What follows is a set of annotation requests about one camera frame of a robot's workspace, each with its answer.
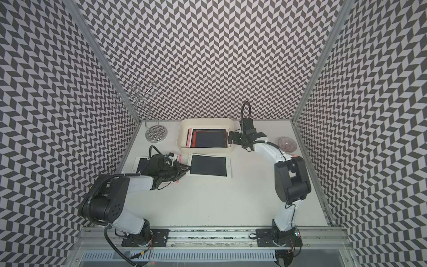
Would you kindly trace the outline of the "pink edged writing tablet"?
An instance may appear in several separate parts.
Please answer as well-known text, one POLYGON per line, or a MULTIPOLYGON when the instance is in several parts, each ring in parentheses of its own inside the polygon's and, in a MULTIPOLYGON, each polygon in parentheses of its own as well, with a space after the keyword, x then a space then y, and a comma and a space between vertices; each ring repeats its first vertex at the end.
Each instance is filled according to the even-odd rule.
POLYGON ((151 176, 155 181, 164 183, 178 182, 182 176, 182 171, 177 167, 181 163, 181 155, 151 155, 150 157, 139 157, 134 162, 133 172, 146 176, 151 176))

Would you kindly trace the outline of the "white framed writing tablet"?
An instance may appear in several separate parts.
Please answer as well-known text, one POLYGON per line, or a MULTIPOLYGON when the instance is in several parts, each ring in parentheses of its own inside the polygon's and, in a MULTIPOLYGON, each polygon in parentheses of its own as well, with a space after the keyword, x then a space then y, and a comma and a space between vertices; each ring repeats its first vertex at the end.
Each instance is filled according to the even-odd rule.
POLYGON ((228 156, 190 154, 189 166, 188 176, 232 178, 231 159, 228 156))

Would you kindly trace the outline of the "red framed writing tablet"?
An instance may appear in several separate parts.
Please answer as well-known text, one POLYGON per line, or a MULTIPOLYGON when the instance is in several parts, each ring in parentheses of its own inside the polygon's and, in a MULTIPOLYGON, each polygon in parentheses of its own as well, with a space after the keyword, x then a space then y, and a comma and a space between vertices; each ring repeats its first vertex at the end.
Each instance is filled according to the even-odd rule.
POLYGON ((194 129, 190 141, 191 148, 226 148, 228 132, 225 129, 194 129))

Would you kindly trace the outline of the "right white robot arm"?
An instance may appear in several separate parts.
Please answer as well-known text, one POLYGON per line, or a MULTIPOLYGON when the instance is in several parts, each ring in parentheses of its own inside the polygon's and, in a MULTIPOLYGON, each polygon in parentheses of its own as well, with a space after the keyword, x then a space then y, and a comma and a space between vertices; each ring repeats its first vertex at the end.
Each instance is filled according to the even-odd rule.
POLYGON ((285 153, 264 133, 257 132, 253 119, 241 119, 240 130, 230 132, 228 143, 240 145, 248 152, 256 152, 273 164, 275 192, 283 205, 272 220, 268 240, 278 247, 301 248, 302 240, 295 219, 298 207, 311 193, 304 159, 285 153))

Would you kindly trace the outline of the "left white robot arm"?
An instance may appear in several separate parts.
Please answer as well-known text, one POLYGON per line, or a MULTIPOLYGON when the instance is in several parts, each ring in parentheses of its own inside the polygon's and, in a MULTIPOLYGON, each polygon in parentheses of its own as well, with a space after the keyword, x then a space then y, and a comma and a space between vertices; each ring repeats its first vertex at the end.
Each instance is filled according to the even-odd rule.
POLYGON ((130 193, 161 190, 179 181, 191 170, 177 154, 162 154, 150 146, 149 155, 137 163, 132 173, 102 174, 96 178, 78 207, 78 215, 102 227, 114 227, 126 237, 148 243, 153 234, 147 219, 125 208, 130 193))

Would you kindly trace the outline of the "pink tablet in box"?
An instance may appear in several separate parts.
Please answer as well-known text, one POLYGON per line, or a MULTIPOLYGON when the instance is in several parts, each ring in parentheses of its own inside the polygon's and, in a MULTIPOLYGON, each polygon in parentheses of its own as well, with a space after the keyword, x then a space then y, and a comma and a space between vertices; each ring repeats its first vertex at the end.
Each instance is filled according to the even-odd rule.
POLYGON ((186 147, 187 148, 191 147, 191 143, 192 143, 192 132, 193 132, 192 128, 188 129, 187 139, 186 139, 186 147))

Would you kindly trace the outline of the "cream storage box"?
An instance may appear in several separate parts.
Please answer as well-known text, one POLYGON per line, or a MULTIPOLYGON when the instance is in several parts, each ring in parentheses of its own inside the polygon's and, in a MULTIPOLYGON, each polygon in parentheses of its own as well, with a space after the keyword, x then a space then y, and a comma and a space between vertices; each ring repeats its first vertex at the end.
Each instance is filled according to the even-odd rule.
POLYGON ((235 145, 228 144, 226 148, 187 148, 186 139, 188 129, 225 129, 229 133, 235 130, 231 119, 185 119, 180 123, 176 144, 183 154, 227 154, 231 153, 235 145))

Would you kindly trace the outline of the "clear glass bowl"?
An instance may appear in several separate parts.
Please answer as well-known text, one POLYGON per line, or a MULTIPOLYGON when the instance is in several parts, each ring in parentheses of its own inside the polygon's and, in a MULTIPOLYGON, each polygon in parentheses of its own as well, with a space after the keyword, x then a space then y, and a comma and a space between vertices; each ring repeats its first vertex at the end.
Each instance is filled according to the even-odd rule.
POLYGON ((282 151, 292 154, 297 150, 298 143, 292 138, 282 137, 278 141, 278 146, 282 151))

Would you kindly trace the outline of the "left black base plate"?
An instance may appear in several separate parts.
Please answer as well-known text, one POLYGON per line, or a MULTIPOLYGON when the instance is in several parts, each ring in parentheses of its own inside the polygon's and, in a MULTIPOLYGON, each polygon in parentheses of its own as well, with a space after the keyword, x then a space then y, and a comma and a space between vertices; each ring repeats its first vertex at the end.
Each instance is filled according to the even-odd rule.
POLYGON ((148 248, 151 245, 154 248, 166 247, 169 239, 169 229, 157 228, 140 234, 127 234, 122 240, 122 247, 125 248, 148 248))

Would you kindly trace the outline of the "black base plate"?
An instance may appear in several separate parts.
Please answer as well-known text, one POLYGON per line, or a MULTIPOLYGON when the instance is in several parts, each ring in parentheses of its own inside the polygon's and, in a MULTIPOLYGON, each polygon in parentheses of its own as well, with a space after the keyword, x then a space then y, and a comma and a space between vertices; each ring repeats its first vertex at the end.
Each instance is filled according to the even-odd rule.
POLYGON ((297 227, 288 231, 275 229, 256 229, 258 247, 302 247, 302 238, 297 227))
POLYGON ((140 234, 127 234, 122 240, 122 247, 125 248, 148 248, 151 245, 154 248, 166 247, 169 239, 169 229, 157 228, 140 234))

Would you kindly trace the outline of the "aluminium front rail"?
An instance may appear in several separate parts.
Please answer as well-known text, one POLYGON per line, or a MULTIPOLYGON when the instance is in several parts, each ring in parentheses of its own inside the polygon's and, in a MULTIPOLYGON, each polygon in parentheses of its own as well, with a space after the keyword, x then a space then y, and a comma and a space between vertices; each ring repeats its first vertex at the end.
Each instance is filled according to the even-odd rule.
POLYGON ((159 249, 351 249, 340 227, 298 227, 295 241, 272 241, 269 227, 152 227, 159 249))

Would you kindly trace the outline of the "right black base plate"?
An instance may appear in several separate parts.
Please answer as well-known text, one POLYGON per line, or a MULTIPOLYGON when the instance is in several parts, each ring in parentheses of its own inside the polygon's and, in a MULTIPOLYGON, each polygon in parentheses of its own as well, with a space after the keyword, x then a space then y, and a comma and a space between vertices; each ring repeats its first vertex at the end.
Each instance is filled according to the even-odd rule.
POLYGON ((302 247, 302 238, 297 227, 288 231, 275 229, 256 229, 258 247, 302 247))

